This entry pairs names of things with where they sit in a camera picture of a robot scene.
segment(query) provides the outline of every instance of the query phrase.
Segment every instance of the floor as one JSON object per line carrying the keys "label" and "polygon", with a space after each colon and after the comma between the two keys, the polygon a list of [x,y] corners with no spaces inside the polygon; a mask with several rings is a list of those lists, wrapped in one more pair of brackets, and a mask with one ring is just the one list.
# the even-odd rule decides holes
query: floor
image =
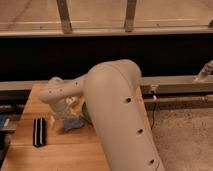
{"label": "floor", "polygon": [[[122,28],[127,0],[67,0],[74,28]],[[212,0],[138,0],[135,27],[208,25]],[[0,0],[0,30],[60,29],[56,1]]]}
{"label": "floor", "polygon": [[[146,107],[153,123],[154,104]],[[166,170],[213,170],[213,102],[160,102],[154,116],[153,137]]]}

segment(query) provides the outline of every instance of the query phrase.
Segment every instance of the wire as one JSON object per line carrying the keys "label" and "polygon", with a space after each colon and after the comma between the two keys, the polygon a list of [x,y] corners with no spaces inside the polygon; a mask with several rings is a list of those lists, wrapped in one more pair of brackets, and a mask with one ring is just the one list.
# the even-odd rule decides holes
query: wire
{"label": "wire", "polygon": [[154,128],[155,125],[155,109],[157,107],[157,103],[154,103],[154,107],[152,109],[152,126],[151,126],[151,130]]}
{"label": "wire", "polygon": [[157,106],[157,96],[155,95],[155,92],[154,91],[151,91],[152,93],[152,96],[153,96],[153,100],[154,100],[154,107],[152,109],[152,126],[151,126],[151,130],[154,128],[155,126],[155,109],[156,109],[156,106]]}

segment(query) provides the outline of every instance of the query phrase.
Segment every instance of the wooden table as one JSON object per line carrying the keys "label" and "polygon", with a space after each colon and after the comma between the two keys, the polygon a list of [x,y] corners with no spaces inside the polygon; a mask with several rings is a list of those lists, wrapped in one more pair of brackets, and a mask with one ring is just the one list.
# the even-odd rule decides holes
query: wooden table
{"label": "wooden table", "polygon": [[[37,96],[42,86],[32,88],[2,171],[109,171],[91,125],[66,134],[50,129],[50,108]],[[33,120],[37,117],[45,117],[47,121],[47,145],[41,148],[32,145]]]}

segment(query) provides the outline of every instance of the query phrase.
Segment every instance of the green object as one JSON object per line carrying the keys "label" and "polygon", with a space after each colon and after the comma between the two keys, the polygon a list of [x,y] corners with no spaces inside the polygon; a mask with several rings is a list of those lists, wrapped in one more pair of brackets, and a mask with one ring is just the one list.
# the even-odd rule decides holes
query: green object
{"label": "green object", "polygon": [[87,105],[86,103],[84,102],[83,106],[82,106],[82,113],[83,113],[83,118],[89,122],[90,124],[92,124],[92,120],[90,118],[90,115],[89,115],[89,112],[87,110]]}

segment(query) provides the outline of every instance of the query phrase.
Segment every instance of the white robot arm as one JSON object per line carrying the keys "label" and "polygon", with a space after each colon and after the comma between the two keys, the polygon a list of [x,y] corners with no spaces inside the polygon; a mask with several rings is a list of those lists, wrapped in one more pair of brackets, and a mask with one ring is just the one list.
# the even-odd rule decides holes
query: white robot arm
{"label": "white robot arm", "polygon": [[53,78],[41,90],[40,99],[57,116],[66,113],[67,97],[83,94],[112,171],[164,171],[136,100],[140,80],[134,62],[104,62],[71,82]]}

